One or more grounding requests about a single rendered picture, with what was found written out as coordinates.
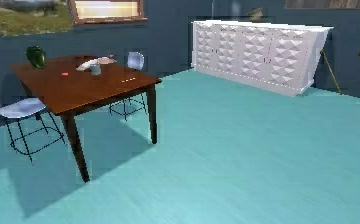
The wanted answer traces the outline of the brown framed window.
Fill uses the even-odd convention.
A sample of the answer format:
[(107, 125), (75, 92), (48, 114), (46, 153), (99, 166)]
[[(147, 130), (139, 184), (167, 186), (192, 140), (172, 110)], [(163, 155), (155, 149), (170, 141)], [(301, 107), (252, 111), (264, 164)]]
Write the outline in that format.
[(113, 24), (147, 21), (143, 0), (67, 0), (73, 24)]

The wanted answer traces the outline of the white patterned sideboard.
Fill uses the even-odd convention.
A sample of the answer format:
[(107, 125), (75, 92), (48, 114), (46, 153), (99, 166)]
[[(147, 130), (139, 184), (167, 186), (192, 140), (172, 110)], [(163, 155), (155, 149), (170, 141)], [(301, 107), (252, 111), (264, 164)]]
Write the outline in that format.
[(195, 71), (278, 94), (296, 96), (314, 83), (328, 27), (194, 21)]

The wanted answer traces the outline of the small brown statue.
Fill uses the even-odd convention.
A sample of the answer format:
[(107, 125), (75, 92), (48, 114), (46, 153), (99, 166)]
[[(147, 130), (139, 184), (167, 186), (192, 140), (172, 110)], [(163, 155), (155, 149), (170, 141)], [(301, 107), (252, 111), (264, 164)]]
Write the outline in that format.
[(261, 17), (263, 16), (263, 9), (262, 8), (256, 8), (252, 11), (248, 12), (247, 15), (249, 16), (249, 19), (251, 21), (260, 21)]

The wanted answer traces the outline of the landscape painting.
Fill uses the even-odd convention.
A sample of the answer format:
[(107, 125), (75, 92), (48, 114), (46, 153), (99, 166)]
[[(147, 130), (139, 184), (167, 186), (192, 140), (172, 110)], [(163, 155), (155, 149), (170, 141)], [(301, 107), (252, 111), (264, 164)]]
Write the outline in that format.
[(67, 0), (0, 0), (0, 36), (67, 32), (72, 28)]

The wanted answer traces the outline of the white cloth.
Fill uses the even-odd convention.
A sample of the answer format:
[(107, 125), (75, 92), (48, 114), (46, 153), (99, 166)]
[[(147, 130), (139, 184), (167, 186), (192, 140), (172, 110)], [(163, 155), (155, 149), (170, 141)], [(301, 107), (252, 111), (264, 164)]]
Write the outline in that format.
[(89, 69), (91, 65), (97, 64), (97, 63), (98, 63), (97, 59), (92, 59), (92, 60), (86, 61), (86, 62), (82, 63), (81, 65), (79, 65), (76, 68), (76, 70), (77, 71), (85, 71), (86, 69)]

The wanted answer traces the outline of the dark green vase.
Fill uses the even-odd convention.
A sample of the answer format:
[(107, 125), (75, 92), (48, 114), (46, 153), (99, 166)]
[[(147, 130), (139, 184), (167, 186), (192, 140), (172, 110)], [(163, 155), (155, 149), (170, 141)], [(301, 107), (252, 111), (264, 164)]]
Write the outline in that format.
[(39, 46), (28, 47), (26, 49), (26, 57), (34, 68), (43, 69), (46, 66), (45, 52)]

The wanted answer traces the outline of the brown framed picture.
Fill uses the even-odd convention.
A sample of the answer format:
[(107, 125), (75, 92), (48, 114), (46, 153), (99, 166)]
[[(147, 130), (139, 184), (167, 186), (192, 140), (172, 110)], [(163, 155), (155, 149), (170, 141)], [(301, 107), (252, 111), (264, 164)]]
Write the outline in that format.
[(285, 0), (285, 9), (360, 9), (360, 0)]

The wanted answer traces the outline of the brown wooden table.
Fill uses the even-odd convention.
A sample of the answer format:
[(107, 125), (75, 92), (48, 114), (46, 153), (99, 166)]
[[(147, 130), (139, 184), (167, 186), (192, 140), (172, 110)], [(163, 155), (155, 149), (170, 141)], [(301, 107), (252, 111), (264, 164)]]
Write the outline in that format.
[(73, 55), (52, 58), (43, 69), (30, 63), (10, 66), (19, 78), (25, 93), (36, 96), (56, 116), (62, 119), (82, 180), (87, 182), (89, 174), (82, 151), (75, 117), (108, 104), (144, 93), (151, 131), (151, 141), (157, 142), (156, 90), (160, 83), (156, 77), (135, 71), (118, 63), (101, 67), (100, 75), (76, 68), (92, 57)]

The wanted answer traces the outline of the thin yellow lamp leg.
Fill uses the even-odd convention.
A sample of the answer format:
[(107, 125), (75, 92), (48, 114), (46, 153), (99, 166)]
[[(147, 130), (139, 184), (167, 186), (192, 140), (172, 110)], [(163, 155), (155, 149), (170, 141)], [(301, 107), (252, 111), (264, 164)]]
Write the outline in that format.
[(340, 86), (339, 86), (339, 84), (338, 84), (338, 82), (337, 82), (337, 79), (336, 79), (335, 74), (334, 74), (334, 72), (333, 72), (333, 70), (332, 70), (332, 67), (331, 67), (331, 65), (330, 65), (330, 63), (329, 63), (329, 60), (328, 60), (328, 58), (327, 58), (326, 53), (324, 52), (324, 50), (321, 50), (321, 51), (320, 51), (320, 54), (323, 56), (324, 63), (326, 64), (326, 66), (327, 66), (327, 68), (328, 68), (328, 71), (329, 71), (329, 73), (330, 73), (330, 75), (331, 75), (331, 78), (332, 78), (332, 80), (333, 80), (333, 83), (334, 83), (334, 85), (335, 85), (335, 88), (336, 88), (337, 92), (338, 92), (340, 95), (342, 95), (342, 91), (341, 91)]

